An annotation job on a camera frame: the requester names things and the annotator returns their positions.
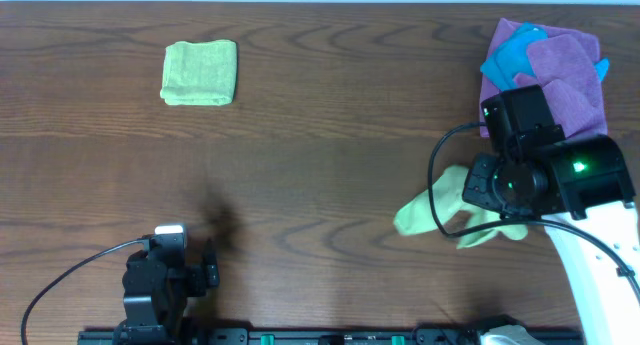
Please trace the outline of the green cloth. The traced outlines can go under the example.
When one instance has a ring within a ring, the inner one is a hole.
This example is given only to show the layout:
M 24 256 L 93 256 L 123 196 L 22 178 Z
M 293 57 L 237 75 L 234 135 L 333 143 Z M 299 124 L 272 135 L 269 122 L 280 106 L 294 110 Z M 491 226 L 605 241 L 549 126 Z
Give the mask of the green cloth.
M 234 41 L 179 41 L 165 49 L 160 98 L 169 106 L 231 104 L 238 75 Z
M 470 215 L 465 224 L 466 229 L 478 225 L 498 221 L 499 214 L 478 206 L 465 203 L 462 191 L 469 169 L 459 165 L 448 167 L 433 183 L 433 190 L 425 190 L 413 200 L 404 205 L 394 218 L 394 226 L 403 236 L 418 235 L 437 230 L 429 203 L 429 196 L 433 195 L 436 214 L 442 225 L 445 225 L 459 212 Z M 471 248 L 483 244 L 499 234 L 514 241 L 523 240 L 528 235 L 524 225 L 513 225 L 495 229 L 482 230 L 461 237 L 457 248 Z

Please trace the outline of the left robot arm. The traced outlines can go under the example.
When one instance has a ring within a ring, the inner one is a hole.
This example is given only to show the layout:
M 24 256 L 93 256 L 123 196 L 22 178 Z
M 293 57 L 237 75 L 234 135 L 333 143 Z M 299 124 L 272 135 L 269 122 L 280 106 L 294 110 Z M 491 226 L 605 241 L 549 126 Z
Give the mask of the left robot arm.
M 183 246 L 154 245 L 129 257 L 122 283 L 126 319 L 114 329 L 113 345 L 205 340 L 184 311 L 190 298 L 219 286 L 215 250 L 206 248 L 199 263 L 188 264 Z

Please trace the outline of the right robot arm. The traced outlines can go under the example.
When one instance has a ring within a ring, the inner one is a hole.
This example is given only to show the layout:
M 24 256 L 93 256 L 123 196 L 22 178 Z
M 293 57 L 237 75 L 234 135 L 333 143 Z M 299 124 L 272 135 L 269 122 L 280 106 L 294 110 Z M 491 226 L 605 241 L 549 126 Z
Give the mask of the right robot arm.
M 607 136 L 529 149 L 516 160 L 480 153 L 462 198 L 496 211 L 489 229 L 543 228 L 557 250 L 589 344 L 639 341 L 636 192 Z

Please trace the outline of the large purple cloth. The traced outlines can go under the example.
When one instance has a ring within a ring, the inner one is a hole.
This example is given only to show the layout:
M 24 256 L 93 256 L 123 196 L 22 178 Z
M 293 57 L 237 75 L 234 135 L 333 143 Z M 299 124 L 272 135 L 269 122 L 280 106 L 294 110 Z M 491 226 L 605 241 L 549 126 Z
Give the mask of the large purple cloth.
M 567 137 L 606 134 L 602 82 L 608 70 L 593 34 L 502 18 L 480 67 L 480 99 L 538 85 Z

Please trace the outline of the small purple cloth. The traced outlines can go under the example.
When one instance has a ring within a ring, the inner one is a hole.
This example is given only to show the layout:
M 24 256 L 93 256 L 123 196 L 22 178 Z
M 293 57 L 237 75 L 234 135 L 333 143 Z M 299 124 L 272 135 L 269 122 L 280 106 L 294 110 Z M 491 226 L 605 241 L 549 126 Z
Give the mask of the small purple cloth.
M 561 35 L 529 44 L 526 54 L 533 73 L 519 73 L 519 87 L 539 85 L 551 114 L 565 135 L 607 134 L 601 80 L 580 43 Z

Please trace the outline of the blue cloth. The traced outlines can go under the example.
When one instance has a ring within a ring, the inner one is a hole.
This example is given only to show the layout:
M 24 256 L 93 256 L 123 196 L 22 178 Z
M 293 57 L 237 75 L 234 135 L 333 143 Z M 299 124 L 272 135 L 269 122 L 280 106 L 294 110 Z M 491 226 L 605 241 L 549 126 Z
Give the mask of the blue cloth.
M 526 54 L 529 44 L 561 35 L 569 35 L 580 43 L 602 82 L 608 74 L 610 62 L 601 56 L 596 36 L 574 29 L 501 19 L 491 40 L 487 58 L 480 66 L 483 74 L 482 90 L 490 94 L 519 87 L 515 84 L 514 77 L 519 73 L 533 73 Z

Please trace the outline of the folded green cloth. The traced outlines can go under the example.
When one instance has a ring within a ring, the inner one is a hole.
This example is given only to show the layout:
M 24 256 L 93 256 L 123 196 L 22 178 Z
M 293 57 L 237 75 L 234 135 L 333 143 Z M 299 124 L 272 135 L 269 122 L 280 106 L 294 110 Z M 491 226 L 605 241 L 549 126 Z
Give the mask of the folded green cloth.
M 165 49 L 160 98 L 169 106 L 231 104 L 238 75 L 234 41 L 179 41 Z

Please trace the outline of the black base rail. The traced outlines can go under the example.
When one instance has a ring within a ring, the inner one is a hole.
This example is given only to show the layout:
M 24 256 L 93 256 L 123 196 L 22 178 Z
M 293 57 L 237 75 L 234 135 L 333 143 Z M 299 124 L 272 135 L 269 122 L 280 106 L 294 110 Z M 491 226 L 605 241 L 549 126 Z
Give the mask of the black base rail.
M 193 344 L 193 345 L 438 345 L 480 344 L 477 332 L 470 330 L 418 328 L 412 331 L 257 331 L 243 328 L 217 328 L 187 333 L 191 338 L 178 342 L 132 341 L 129 333 L 121 333 L 119 344 Z M 542 344 L 579 345 L 582 336 L 573 331 L 533 331 L 532 337 Z M 113 344 L 112 331 L 81 331 L 79 345 Z

